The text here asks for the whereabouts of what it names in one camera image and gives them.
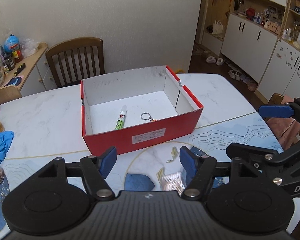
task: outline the box label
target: box label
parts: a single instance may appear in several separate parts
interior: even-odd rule
[[[144,141],[148,141],[154,138],[158,138],[161,136],[164,136],[164,132],[166,131],[165,128],[156,130],[156,131],[152,131],[152,132],[147,132],[147,133],[143,133],[143,134],[139,134],[139,135],[134,135],[132,136],[132,144],[136,144],[139,142],[144,142]]]

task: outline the glue stick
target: glue stick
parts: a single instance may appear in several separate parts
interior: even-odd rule
[[[119,130],[119,129],[123,128],[124,120],[126,119],[126,113],[127,113],[127,106],[124,105],[121,108],[120,115],[119,115],[115,130]]]

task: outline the blue cloth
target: blue cloth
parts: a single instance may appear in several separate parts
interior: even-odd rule
[[[12,131],[0,132],[0,163],[6,157],[6,154],[12,143],[14,133]]]

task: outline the marble tabletop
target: marble tabletop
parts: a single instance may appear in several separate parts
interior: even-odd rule
[[[215,74],[178,74],[204,105],[196,129],[190,135],[146,149],[118,156],[106,179],[117,194],[135,188],[135,175],[146,174],[153,190],[161,190],[164,176],[184,169],[179,161],[181,146],[204,151],[218,161],[229,162],[226,146],[238,142],[276,149],[278,141],[249,102],[222,76]],[[20,98],[0,105],[0,120],[15,137],[2,162],[8,190],[13,190],[29,176],[57,156],[76,162],[90,155],[82,138],[80,87],[71,86]],[[83,189],[78,178],[68,180]],[[289,226],[293,230],[300,220],[300,199],[294,199],[295,214]],[[9,231],[0,217],[0,238]]]

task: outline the keyring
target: keyring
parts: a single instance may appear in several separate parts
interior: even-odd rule
[[[144,118],[142,117],[144,114],[148,114],[149,117],[148,117],[147,119],[144,119]],[[148,121],[148,120],[150,120],[150,122],[154,121],[154,119],[151,117],[151,115],[150,115],[149,113],[142,113],[140,117],[141,117],[141,119],[144,120],[144,121]]]

